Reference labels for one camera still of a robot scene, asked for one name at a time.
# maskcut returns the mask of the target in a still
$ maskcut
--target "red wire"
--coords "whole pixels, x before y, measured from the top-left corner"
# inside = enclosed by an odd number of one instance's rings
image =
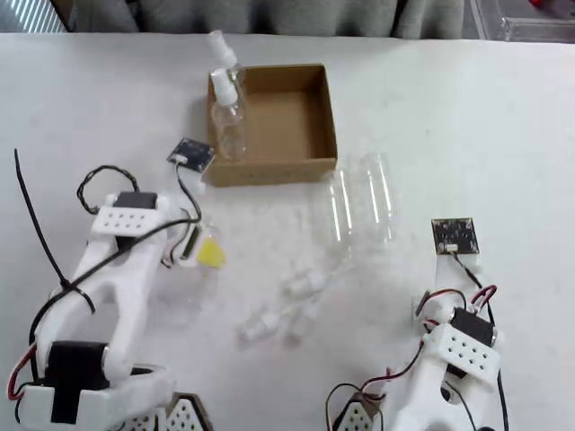
[[[366,388],[372,383],[384,382],[387,380],[397,379],[397,378],[403,376],[404,374],[406,374],[408,371],[411,370],[411,368],[413,367],[413,365],[417,361],[417,358],[420,357],[420,353],[421,353],[422,349],[423,349],[423,341],[420,341],[420,348],[418,349],[417,353],[415,354],[415,356],[413,357],[411,362],[405,368],[403,368],[402,371],[400,371],[399,373],[396,373],[396,374],[382,375],[381,377],[374,377],[372,379],[367,380],[365,383],[363,383],[361,385],[361,393],[364,393],[366,391]]]
[[[479,298],[486,295],[491,290],[493,291],[492,293],[490,293],[490,296],[489,296],[489,298],[491,299],[491,297],[493,295],[495,295],[495,292],[497,292],[497,286],[495,286],[495,285],[487,286],[487,287],[484,287],[483,289],[481,289],[479,292],[477,292],[473,296],[473,298],[471,298],[471,303],[475,303]]]
[[[479,311],[481,311],[483,307],[489,303],[490,299],[495,295],[495,292],[497,292],[497,287],[494,286],[494,289],[492,289],[491,292],[485,296],[485,299],[482,302],[482,306],[479,307]]]
[[[443,294],[458,294],[459,296],[461,296],[461,299],[464,302],[464,308],[467,309],[467,300],[465,299],[465,295],[461,290],[457,290],[457,289],[440,289],[437,290],[435,292],[433,292],[432,294],[429,294],[429,296],[427,298],[425,298],[425,301],[423,301],[423,304],[421,305],[421,309],[423,309],[423,306],[431,299],[431,298],[435,298],[436,296],[440,296]]]
[[[10,378],[8,379],[8,386],[6,388],[6,396],[10,401],[17,401],[24,396],[24,392],[20,391],[18,393],[14,392],[16,386],[16,379],[18,378],[18,373],[24,368],[28,361],[36,354],[36,343],[32,343],[20,362],[14,367],[10,373]]]

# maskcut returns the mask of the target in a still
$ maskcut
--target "wire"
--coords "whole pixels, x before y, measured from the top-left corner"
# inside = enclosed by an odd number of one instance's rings
[[[126,246],[122,247],[121,249],[119,249],[118,251],[116,251],[115,253],[112,253],[109,257],[107,257],[106,259],[102,260],[100,263],[94,265],[93,267],[91,267],[90,269],[88,269],[86,272],[84,272],[80,277],[78,277],[76,280],[74,280],[71,285],[72,286],[77,286],[80,283],[84,282],[87,278],[91,277],[94,273],[96,273],[97,271],[99,271],[100,269],[102,269],[103,267],[105,267],[106,265],[108,265],[110,262],[112,262],[113,260],[119,258],[120,256],[122,256],[123,254],[126,254],[128,251],[132,250],[134,247],[136,247],[138,244],[140,244],[141,242],[147,240],[148,238],[150,238],[151,236],[161,232],[164,229],[168,229],[169,227],[178,225],[178,224],[190,224],[190,223],[195,223],[194,219],[189,219],[189,218],[183,218],[183,219],[178,219],[178,220],[172,220],[171,222],[167,222],[164,224],[160,224],[159,226],[157,226],[156,228],[152,229],[151,231],[149,231],[148,233],[144,233],[143,235],[138,236],[137,238],[135,238],[133,241],[128,242],[126,244]],[[30,333],[29,333],[29,342],[33,343],[34,342],[34,332],[36,331],[36,328],[38,327],[38,325],[40,324],[40,321],[42,319],[42,317],[44,317],[44,315],[46,314],[46,312],[60,299],[62,299],[64,296],[66,296],[70,291],[69,290],[65,290],[62,292],[59,292],[58,294],[52,296],[40,309],[40,311],[36,314],[36,316],[34,317],[34,320],[32,321],[32,325],[30,328]]]
[[[86,293],[82,292],[77,287],[73,287],[70,285],[70,282],[66,279],[66,277],[64,277],[64,274],[62,273],[60,266],[56,263],[56,260],[54,259],[54,255],[52,255],[52,252],[50,251],[48,243],[46,242],[46,238],[44,237],[44,233],[42,232],[42,229],[40,227],[40,223],[38,222],[38,217],[36,216],[36,212],[34,211],[34,206],[32,205],[30,195],[28,194],[28,189],[26,188],[26,183],[24,182],[24,177],[22,176],[22,169],[20,167],[20,157],[18,156],[18,150],[16,148],[14,148],[14,162],[16,164],[16,177],[18,178],[18,184],[20,186],[20,190],[21,190],[22,195],[24,197],[24,201],[26,202],[26,208],[28,209],[28,213],[30,214],[30,218],[32,220],[32,223],[34,224],[34,230],[36,231],[36,234],[38,235],[38,239],[40,240],[40,244],[42,245],[42,249],[44,249],[44,253],[46,254],[46,257],[48,258],[50,264],[52,265],[52,268],[54,269],[54,271],[57,274],[57,277],[60,280],[60,286],[64,290],[74,290],[78,294],[83,296],[85,301],[88,303],[90,310],[92,311],[92,313],[94,313],[96,311],[96,309],[93,305],[93,301],[90,298],[90,296],[88,296]]]
[[[93,301],[90,298],[90,296],[88,296],[85,292],[78,289],[77,287],[72,286],[70,284],[70,282],[67,280],[67,278],[64,277],[64,274],[60,270],[60,267],[56,263],[56,260],[54,259],[54,256],[52,255],[52,252],[50,251],[50,248],[49,248],[48,244],[46,243],[46,238],[44,237],[44,233],[42,232],[42,229],[40,228],[40,223],[38,222],[38,217],[36,217],[36,212],[34,211],[34,206],[32,205],[30,195],[28,194],[28,189],[26,188],[26,183],[25,183],[24,177],[22,175],[22,169],[20,167],[20,157],[18,156],[18,150],[16,148],[14,148],[14,162],[16,165],[16,177],[18,179],[20,191],[22,192],[22,196],[24,197],[24,201],[26,202],[26,208],[28,209],[28,213],[30,214],[30,218],[32,220],[32,223],[34,224],[34,230],[36,231],[36,234],[38,236],[38,239],[40,240],[40,244],[42,245],[42,249],[44,249],[44,253],[46,254],[46,257],[48,258],[50,264],[52,265],[52,268],[54,269],[54,271],[57,274],[57,277],[60,280],[60,286],[62,287],[62,289],[64,289],[60,294],[56,295],[56,296],[58,296],[57,300],[64,297],[65,295],[69,294],[70,292],[75,291],[85,299],[85,301],[88,303],[88,306],[90,307],[90,311],[92,313],[94,313],[96,311],[96,309],[93,305]],[[33,339],[33,334],[32,334],[32,337],[29,338],[29,344],[31,345],[33,342],[34,342],[34,339]],[[35,355],[32,356],[32,358],[30,359],[30,365],[31,365],[32,378],[34,379],[34,382],[36,382],[36,381],[38,381],[38,367],[36,364],[36,356]]]
[[[191,204],[194,206],[194,210],[196,211],[198,221],[193,223],[199,223],[201,221],[201,209],[199,207],[198,201],[194,198],[194,195],[188,190],[186,185],[184,184],[183,180],[181,180],[180,176],[180,164],[176,163],[176,177],[178,178],[178,184],[180,184],[180,189],[184,195],[190,200]]]
[[[30,200],[30,195],[28,194],[28,190],[26,188],[26,184],[24,182],[23,176],[22,176],[22,171],[21,171],[21,167],[20,167],[20,159],[18,157],[18,150],[14,149],[14,160],[15,160],[15,164],[16,164],[16,176],[18,177],[18,182],[20,184],[20,189],[22,191],[22,194],[24,196],[24,200],[26,201],[26,207],[28,208],[28,212],[30,213],[32,222],[34,223],[34,228],[36,230],[36,233],[40,239],[40,242],[42,244],[42,247],[44,249],[44,251],[46,252],[46,255],[49,258],[50,263],[52,264],[52,267],[55,269],[58,277],[60,278],[60,285],[62,286],[63,290],[59,293],[57,293],[56,295],[52,296],[51,298],[49,298],[47,300],[47,302],[42,305],[42,307],[40,308],[40,310],[38,311],[38,313],[36,313],[36,316],[34,317],[34,319],[32,320],[32,325],[30,328],[30,332],[29,332],[29,336],[28,336],[28,341],[29,341],[29,345],[32,346],[32,344],[35,341],[35,332],[36,329],[38,328],[38,325],[40,324],[40,321],[42,320],[42,318],[44,317],[44,315],[48,312],[48,310],[58,301],[60,301],[62,298],[64,298],[67,294],[69,294],[72,291],[77,292],[78,294],[82,295],[83,298],[86,300],[86,302],[88,303],[88,305],[90,306],[90,310],[92,313],[95,312],[95,307],[93,305],[93,301],[90,298],[90,296],[88,296],[85,292],[83,292],[82,290],[80,290],[78,288],[78,285],[82,282],[84,282],[88,277],[91,277],[94,273],[96,273],[97,271],[99,271],[100,269],[102,269],[103,267],[105,267],[106,265],[108,265],[110,262],[112,262],[113,260],[119,258],[120,256],[128,253],[130,250],[132,250],[136,245],[140,244],[141,242],[147,240],[148,238],[150,238],[151,236],[161,232],[164,229],[168,229],[172,226],[178,225],[178,224],[194,224],[194,223],[198,223],[201,220],[201,210],[199,208],[199,204],[198,202],[195,200],[195,198],[193,197],[193,195],[190,193],[190,191],[186,188],[186,186],[183,184],[183,181],[181,181],[181,178],[179,176],[179,173],[177,171],[177,166],[176,166],[176,173],[178,174],[178,182],[180,183],[180,187],[182,189],[182,191],[186,194],[186,196],[190,199],[192,205],[195,207],[198,216],[195,218],[186,218],[186,219],[178,219],[178,220],[172,220],[171,222],[166,222],[164,224],[161,224],[159,226],[157,226],[155,229],[152,229],[151,231],[138,236],[137,238],[135,238],[133,241],[129,242],[128,244],[126,244],[126,246],[122,247],[120,250],[116,251],[115,253],[112,253],[108,258],[102,260],[100,263],[94,265],[92,268],[88,269],[86,272],[84,272],[80,277],[78,277],[76,280],[74,280],[73,282],[69,282],[63,275],[62,271],[60,270],[58,264],[56,263],[56,261],[54,260],[54,257],[52,256],[48,245],[46,244],[46,240],[44,239],[44,235],[40,229],[40,224],[38,223],[38,219],[36,217],[36,214],[34,212],[34,208],[32,206],[31,200]],[[78,191],[76,192],[76,195],[78,196],[78,198],[80,199],[81,203],[83,204],[84,208],[86,208],[86,210],[88,212],[90,212],[91,214],[93,214],[93,208],[89,208],[87,206],[87,204],[85,203],[84,200],[84,188],[86,186],[86,184],[93,178],[93,176],[100,172],[103,171],[105,169],[111,169],[117,172],[120,172],[122,174],[124,174],[127,178],[129,178],[132,181],[132,185],[134,187],[135,191],[139,191],[139,187],[137,185],[137,181],[134,178],[134,176],[132,174],[130,174],[128,171],[124,171],[121,168],[118,168],[117,166],[111,166],[111,165],[103,165],[100,166],[99,168],[96,168],[95,170],[91,171],[88,173],[88,175],[86,175],[86,177],[84,178],[84,180],[82,181],[82,184],[80,184],[80,187],[78,188]],[[36,356],[32,355],[31,359],[31,372],[32,372],[32,379],[33,381],[36,383],[40,380],[39,378],[39,373],[38,373],[38,364],[36,361]]]
[[[461,400],[461,402],[463,403],[464,407],[465,407],[465,411],[467,412],[467,416],[469,417],[469,421],[471,422],[471,426],[473,428],[473,431],[477,431],[477,428],[475,427],[475,422],[473,421],[473,416],[471,414],[471,410],[469,410],[469,407],[467,406],[467,403],[465,402],[465,398],[464,396],[461,394],[461,392],[450,382],[445,382],[445,384],[453,391],[457,394],[457,396],[459,397],[459,399]]]
[[[375,382],[383,382],[383,381],[387,381],[387,380],[394,380],[397,379],[399,377],[402,377],[403,375],[405,375],[408,371],[411,370],[411,368],[415,365],[417,358],[420,357],[421,354],[421,350],[423,349],[423,341],[420,341],[420,347],[417,350],[417,353],[415,354],[415,356],[413,357],[413,359],[411,360],[411,362],[402,369],[402,371],[400,371],[397,374],[388,374],[388,375],[382,375],[381,377],[374,377],[372,379],[369,379],[367,381],[365,381],[362,385],[361,385],[361,393],[365,395],[365,392],[367,390],[367,387]]]
[[[184,213],[186,213],[186,216],[187,216],[189,219],[191,219],[190,211],[188,211],[188,210],[185,209],[185,208],[180,208],[180,209],[181,209],[181,211],[183,211]],[[175,252],[176,248],[178,248],[178,246],[179,246],[182,242],[184,242],[184,240],[185,240],[186,237],[188,236],[188,233],[190,233],[190,228],[191,228],[191,224],[188,224],[188,226],[186,227],[186,230],[184,231],[184,233],[183,233],[183,235],[181,236],[180,240],[178,240],[178,241],[172,246],[172,249],[170,250],[170,253],[169,253],[168,256],[169,256],[169,259],[170,259],[170,263],[172,263],[172,265],[174,264],[174,261],[175,261],[175,259],[174,259],[174,257],[173,257],[173,253]]]
[[[99,173],[101,171],[106,171],[106,170],[116,171],[116,172],[121,173],[128,180],[131,181],[132,187],[134,188],[134,191],[140,191],[140,187],[137,185],[136,177],[134,177],[134,175],[132,175],[131,173],[129,173],[125,169],[119,168],[118,166],[114,166],[112,164],[103,164],[102,166],[98,166],[93,171],[88,172],[88,174],[84,177],[84,179],[82,180],[82,182],[78,186],[78,190],[75,193],[75,195],[78,196],[78,199],[80,200],[80,203],[82,204],[82,207],[84,207],[84,209],[88,213],[92,214],[93,216],[98,214],[98,211],[100,211],[100,207],[90,207],[88,205],[88,203],[86,202],[86,199],[84,198],[84,189],[88,185],[88,183],[92,180],[92,178],[96,176],[97,173]]]
[[[24,392],[22,392],[23,385],[18,388],[18,391],[14,391],[16,386],[16,380],[18,379],[18,373],[24,368],[26,364],[31,360],[31,358],[36,353],[36,343],[31,344],[24,356],[18,361],[18,364],[10,372],[10,377],[8,378],[8,385],[6,386],[6,397],[10,401],[17,401],[23,397]]]
[[[24,389],[26,386],[29,386],[31,384],[34,384],[34,383],[33,382],[22,383],[18,387],[18,391],[16,391],[16,392],[21,392],[22,389]],[[22,397],[16,401],[16,405],[14,406],[14,418],[16,419],[16,423],[18,423],[18,424],[20,424],[20,403],[22,402],[23,394],[24,394],[24,392],[22,393]]]
[[[484,287],[483,289],[481,289],[479,292],[477,292],[473,298],[471,299],[471,303],[475,304],[475,302],[477,302],[477,300],[479,300],[481,297],[485,296],[486,299],[483,300],[482,305],[485,305],[485,301],[489,301],[489,299],[491,299],[491,297],[493,295],[495,295],[495,292],[497,292],[497,286],[495,285],[491,285],[491,286],[487,286]]]
[[[483,285],[477,279],[475,274],[463,264],[463,262],[457,256],[457,253],[451,253],[453,259],[459,264],[459,266],[465,271],[465,274],[479,287],[483,289]],[[495,326],[495,318],[493,317],[493,310],[491,309],[491,304],[487,303],[487,314],[489,315],[490,323]],[[500,403],[501,403],[501,415],[503,416],[503,429],[504,431],[509,431],[509,414],[507,411],[507,402],[505,401],[505,391],[503,390],[503,381],[501,380],[501,371],[497,374],[497,389],[500,393]]]
[[[423,303],[420,305],[420,308],[423,309],[423,306],[431,299],[431,298],[435,298],[444,294],[458,294],[463,303],[464,303],[464,310],[467,310],[467,300],[465,299],[465,295],[461,290],[457,290],[457,289],[440,289],[436,292],[433,292],[432,294],[429,294],[424,300]]]
[[[358,386],[356,386],[355,384],[351,384],[351,383],[336,384],[335,387],[328,394],[327,398],[325,399],[325,425],[327,426],[327,431],[333,431],[332,420],[330,419],[330,399],[332,398],[332,395],[339,388],[342,388],[342,387],[353,388],[356,392],[359,392],[359,395],[362,397],[362,399],[365,402],[367,402],[369,405],[371,405],[377,409],[377,413],[379,414],[379,417],[381,418],[381,424],[380,424],[381,431],[384,431],[384,414],[382,413],[381,409],[374,402],[366,399],[365,395],[361,392],[361,390]]]

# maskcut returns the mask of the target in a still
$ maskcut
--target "red object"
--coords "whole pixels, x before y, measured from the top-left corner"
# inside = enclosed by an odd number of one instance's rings
[[[24,396],[23,391],[17,393],[14,392],[14,387],[16,386],[16,379],[18,378],[18,373],[20,372],[20,370],[22,370],[24,366],[28,364],[28,361],[30,361],[35,354],[36,354],[36,343],[33,343],[28,348],[22,359],[20,359],[20,362],[14,367],[14,369],[10,373],[10,379],[8,380],[8,387],[6,388],[6,396],[8,397],[8,400],[17,401]]]

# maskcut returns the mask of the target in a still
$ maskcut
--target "bottle cap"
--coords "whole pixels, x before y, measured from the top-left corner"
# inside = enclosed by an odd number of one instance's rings
[[[231,69],[237,65],[237,57],[235,56],[234,50],[226,43],[224,34],[220,30],[209,33],[208,43],[222,67]]]
[[[237,91],[230,81],[225,69],[216,69],[211,74],[217,103],[228,106],[237,102]]]

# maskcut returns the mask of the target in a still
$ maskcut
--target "black wire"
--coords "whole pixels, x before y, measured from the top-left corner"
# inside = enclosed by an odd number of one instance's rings
[[[60,270],[60,267],[56,263],[48,244],[46,243],[46,239],[44,238],[44,234],[42,233],[42,229],[40,228],[40,223],[38,222],[38,218],[36,217],[36,213],[34,212],[34,207],[32,206],[30,195],[28,194],[28,190],[26,189],[26,184],[24,183],[24,178],[22,176],[22,170],[20,169],[20,158],[18,157],[18,150],[14,148],[14,161],[16,163],[16,177],[18,178],[18,184],[20,184],[20,190],[22,191],[22,195],[24,196],[24,201],[26,202],[26,207],[28,208],[28,213],[30,214],[30,218],[32,219],[32,223],[34,224],[34,229],[36,230],[36,234],[38,235],[38,239],[40,240],[40,244],[42,244],[42,249],[46,253],[46,257],[48,258],[52,268],[56,271],[57,277],[62,280],[66,280],[64,274]]]
[[[48,258],[50,264],[52,265],[52,268],[54,269],[54,271],[57,274],[57,277],[60,280],[60,286],[62,286],[62,289],[64,289],[59,294],[61,296],[56,301],[58,301],[59,299],[61,299],[61,297],[64,297],[65,295],[67,295],[71,291],[75,291],[85,299],[85,301],[88,303],[88,306],[90,307],[90,310],[92,311],[92,313],[94,313],[96,311],[96,309],[93,305],[93,301],[90,298],[90,296],[88,296],[82,290],[78,289],[77,286],[72,286],[72,284],[67,280],[67,278],[64,277],[64,274],[62,273],[60,267],[58,266],[58,264],[56,263],[56,260],[54,259],[54,256],[52,255],[52,252],[50,251],[48,243],[46,242],[46,238],[44,237],[44,233],[42,232],[42,229],[40,228],[40,223],[38,221],[38,217],[36,216],[36,212],[34,211],[34,206],[32,205],[30,195],[28,194],[28,189],[26,188],[26,183],[24,181],[24,177],[22,176],[22,169],[20,167],[20,157],[18,156],[18,150],[16,148],[14,148],[14,162],[16,165],[16,177],[18,178],[18,184],[20,186],[20,190],[21,190],[22,195],[24,197],[24,201],[26,202],[26,208],[28,209],[28,213],[30,214],[30,218],[32,220],[32,223],[34,224],[34,230],[36,231],[36,235],[38,236],[38,239],[40,240],[40,244],[42,245],[42,249],[44,250],[46,257]],[[34,336],[32,333],[31,338],[29,337],[29,343],[32,344],[33,342],[34,342]],[[38,376],[38,365],[36,363],[36,356],[35,355],[32,356],[32,358],[30,360],[30,365],[31,365],[32,378],[33,378],[34,382],[36,382],[36,381],[38,381],[39,376]]]
[[[469,407],[467,406],[467,403],[465,402],[465,398],[464,396],[461,394],[461,392],[450,382],[445,382],[445,384],[447,386],[449,386],[449,388],[455,392],[457,394],[457,396],[459,397],[459,399],[461,400],[461,402],[464,404],[465,407],[465,411],[467,412],[467,416],[469,417],[469,421],[471,422],[471,426],[473,428],[473,431],[477,431],[477,428],[475,427],[475,422],[473,421],[473,416],[471,414],[471,410],[469,410]]]
[[[84,197],[84,189],[88,185],[88,183],[92,180],[92,178],[96,176],[97,173],[99,173],[101,171],[105,171],[105,170],[116,171],[116,172],[121,173],[127,179],[129,179],[131,181],[132,187],[134,188],[134,191],[140,191],[140,187],[137,185],[136,177],[134,177],[134,175],[132,175],[131,173],[129,173],[125,169],[122,169],[118,166],[114,166],[112,164],[103,164],[102,166],[98,166],[93,171],[88,172],[88,174],[84,177],[84,179],[82,180],[82,182],[78,186],[78,190],[75,193],[75,195],[78,196],[78,199],[80,200],[80,203],[82,204],[82,207],[84,207],[84,209],[88,213],[90,213],[94,216],[96,214],[98,214],[98,211],[100,211],[100,207],[90,207],[88,205],[88,203],[86,202],[86,199]]]
[[[167,222],[164,224],[160,224],[159,226],[157,226],[155,229],[152,229],[151,231],[149,231],[148,233],[144,233],[141,236],[138,236],[137,238],[134,238],[133,241],[129,242],[125,247],[122,247],[121,249],[119,249],[118,251],[116,251],[115,253],[111,254],[109,257],[107,257],[106,259],[102,260],[100,263],[94,265],[93,267],[91,267],[90,269],[88,269],[86,272],[84,272],[80,277],[78,277],[76,280],[74,280],[71,285],[72,286],[77,286],[80,283],[84,282],[88,277],[91,277],[94,273],[96,273],[97,271],[99,271],[100,269],[102,269],[103,267],[105,267],[106,265],[108,265],[110,262],[112,262],[113,260],[119,258],[120,256],[122,256],[123,254],[126,254],[128,251],[132,250],[134,247],[136,247],[138,244],[140,244],[141,242],[147,240],[148,238],[150,238],[151,236],[161,232],[164,229],[168,229],[172,226],[178,225],[178,224],[190,224],[190,223],[196,223],[194,221],[194,219],[189,219],[189,218],[183,218],[183,219],[179,219],[179,220],[172,220],[171,222]],[[62,292],[59,292],[58,294],[52,296],[40,309],[40,311],[36,314],[36,316],[34,317],[34,320],[32,321],[32,325],[30,328],[30,334],[29,334],[29,342],[30,344],[34,342],[34,332],[36,331],[36,328],[38,327],[38,325],[40,324],[40,321],[42,320],[42,317],[44,317],[44,315],[46,314],[46,312],[50,309],[50,307],[52,307],[57,301],[59,301],[60,299],[62,299],[64,296],[66,296],[70,291],[69,290],[65,290]]]
[[[457,253],[451,253],[453,259],[459,264],[459,266],[465,271],[465,274],[475,283],[477,287],[483,289],[482,283],[477,279],[475,274],[459,260]],[[490,323],[495,326],[495,318],[493,317],[493,310],[491,309],[491,304],[487,303],[487,314],[489,315]],[[500,393],[500,403],[501,403],[501,415],[503,416],[503,429],[504,431],[509,431],[509,415],[507,412],[507,402],[505,400],[505,391],[503,390],[503,381],[501,380],[501,371],[497,374],[497,389]]]
[[[186,213],[186,216],[188,216],[189,219],[191,219],[191,214],[190,211],[188,211],[185,208],[180,208],[184,213]],[[188,224],[188,227],[186,227],[186,230],[184,231],[183,235],[181,236],[180,240],[178,240],[170,249],[170,253],[169,253],[169,257],[170,257],[170,262],[174,263],[174,258],[173,258],[173,253],[175,252],[176,248],[186,239],[186,237],[188,236],[188,233],[190,232],[190,228],[191,228],[191,224]]]
[[[201,209],[199,208],[198,201],[194,198],[194,196],[191,194],[191,192],[188,190],[186,185],[181,180],[179,169],[180,169],[180,164],[176,163],[176,177],[178,178],[178,184],[180,184],[181,191],[183,191],[183,194],[186,195],[186,197],[190,200],[191,204],[194,206],[194,210],[196,211],[196,214],[198,215],[198,217],[197,217],[198,221],[196,221],[194,223],[199,223],[201,221]]]
[[[361,389],[356,386],[355,384],[351,384],[351,383],[339,383],[336,384],[335,387],[330,391],[330,393],[328,394],[327,398],[325,399],[325,425],[327,426],[327,431],[333,431],[332,427],[330,425],[330,399],[332,398],[332,395],[339,389],[342,387],[348,387],[348,388],[353,388],[355,389],[357,392],[359,392],[359,394],[361,395],[362,399],[365,400],[365,402],[367,402],[369,405],[371,405],[372,407],[375,407],[377,409],[377,413],[379,414],[379,417],[381,418],[381,424],[379,424],[381,426],[381,431],[384,431],[384,413],[381,411],[381,409],[372,401],[368,400],[362,393],[361,393]]]
[[[54,269],[56,270],[58,276],[61,277],[60,285],[64,289],[61,292],[59,292],[58,294],[56,294],[56,295],[52,296],[50,299],[48,299],[47,302],[40,308],[40,310],[38,311],[38,313],[34,317],[34,319],[32,321],[31,328],[30,328],[29,337],[28,337],[29,344],[32,344],[34,342],[34,340],[35,340],[34,333],[35,333],[36,329],[38,328],[38,325],[40,324],[40,321],[42,320],[42,318],[44,317],[46,312],[48,312],[48,310],[56,302],[61,300],[64,296],[66,296],[71,291],[75,291],[75,292],[79,293],[80,295],[82,295],[84,297],[84,299],[86,299],[86,301],[90,305],[90,309],[91,309],[92,313],[95,312],[95,307],[94,307],[93,302],[90,299],[90,297],[85,292],[83,292],[82,290],[80,290],[78,288],[78,285],[80,283],[84,282],[88,277],[91,277],[94,273],[96,273],[97,271],[99,271],[100,269],[102,269],[103,267],[108,265],[110,262],[112,262],[113,260],[126,254],[127,252],[132,250],[136,245],[147,240],[148,238],[155,235],[156,233],[159,233],[164,229],[168,229],[168,228],[175,226],[175,225],[178,225],[178,224],[194,224],[194,223],[198,223],[201,220],[201,210],[199,208],[199,204],[196,201],[196,199],[193,197],[193,195],[190,193],[190,191],[186,188],[185,184],[183,184],[183,181],[181,181],[180,175],[178,173],[178,166],[176,165],[176,173],[178,174],[177,176],[178,176],[178,182],[180,183],[180,187],[181,187],[182,191],[186,194],[186,196],[190,199],[192,205],[194,206],[194,208],[196,209],[196,211],[198,213],[198,216],[195,218],[172,220],[171,222],[166,222],[164,224],[157,226],[155,229],[152,229],[151,231],[149,231],[143,235],[138,236],[133,241],[129,242],[125,247],[122,247],[120,250],[111,254],[108,258],[106,258],[103,261],[101,261],[100,263],[94,265],[92,268],[88,269],[86,272],[83,273],[83,275],[78,277],[73,282],[69,282],[64,277],[62,272],[59,270],[59,267],[56,264],[56,261],[54,260],[52,254],[50,253],[48,245],[46,244],[46,241],[44,240],[43,234],[42,234],[41,229],[40,229],[40,225],[38,223],[38,219],[36,218],[33,206],[31,204],[30,196],[28,195],[28,190],[26,189],[26,185],[24,183],[24,179],[23,179],[22,172],[20,169],[20,161],[18,158],[18,151],[16,149],[14,149],[14,159],[16,161],[16,174],[18,176],[18,181],[20,183],[22,194],[24,195],[24,200],[26,201],[26,206],[27,206],[28,211],[31,215],[32,222],[34,223],[34,227],[36,228],[36,232],[40,238],[40,242],[42,242],[42,246],[44,247],[44,251],[46,252],[46,254],[49,257],[50,263],[52,263],[52,265],[54,266]],[[100,166],[99,168],[91,171],[90,173],[88,173],[88,175],[86,175],[86,177],[82,181],[82,184],[80,185],[80,187],[78,188],[78,191],[76,193],[78,198],[80,198],[80,201],[82,202],[84,208],[86,208],[86,210],[90,213],[92,213],[91,212],[92,208],[89,208],[87,206],[87,204],[85,205],[85,200],[84,200],[84,196],[83,196],[84,187],[93,178],[93,176],[96,173],[98,173],[104,169],[112,169],[114,171],[123,173],[124,175],[126,175],[127,178],[129,178],[132,181],[132,185],[134,186],[134,190],[139,191],[136,179],[129,172],[121,170],[121,168],[118,168],[116,166],[110,166],[110,165]],[[31,372],[32,372],[33,381],[38,382],[40,380],[40,378],[39,378],[39,374],[38,374],[38,364],[37,364],[35,356],[31,359]]]
[[[28,386],[29,384],[32,384],[32,382],[26,382],[26,383],[22,383],[19,387],[18,390],[16,391],[16,393],[20,393],[20,391],[22,389],[24,389],[26,386]],[[20,423],[20,403],[22,402],[22,399],[24,397],[19,398],[16,401],[16,405],[14,406],[14,418],[16,419],[16,422],[19,424]]]

